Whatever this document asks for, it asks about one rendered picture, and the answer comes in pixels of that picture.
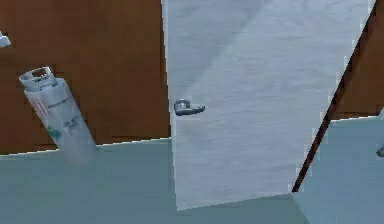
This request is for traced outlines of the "white room door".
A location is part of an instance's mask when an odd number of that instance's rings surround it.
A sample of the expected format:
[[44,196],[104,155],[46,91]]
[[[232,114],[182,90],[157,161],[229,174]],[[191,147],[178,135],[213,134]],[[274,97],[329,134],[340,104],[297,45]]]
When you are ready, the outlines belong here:
[[163,0],[176,205],[288,193],[376,0]]

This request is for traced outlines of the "white spray bottle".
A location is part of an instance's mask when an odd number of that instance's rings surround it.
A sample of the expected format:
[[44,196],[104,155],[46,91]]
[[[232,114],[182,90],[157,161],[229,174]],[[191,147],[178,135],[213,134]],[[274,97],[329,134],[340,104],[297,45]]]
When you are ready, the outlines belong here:
[[67,82],[49,67],[25,72],[19,81],[57,148],[77,164],[88,162],[97,147]]

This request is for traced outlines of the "small white object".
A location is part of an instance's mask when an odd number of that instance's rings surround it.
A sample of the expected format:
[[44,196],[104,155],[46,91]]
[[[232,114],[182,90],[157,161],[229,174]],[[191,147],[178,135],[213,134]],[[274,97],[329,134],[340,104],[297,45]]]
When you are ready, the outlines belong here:
[[7,36],[4,36],[0,31],[0,48],[5,48],[11,45],[11,42]]

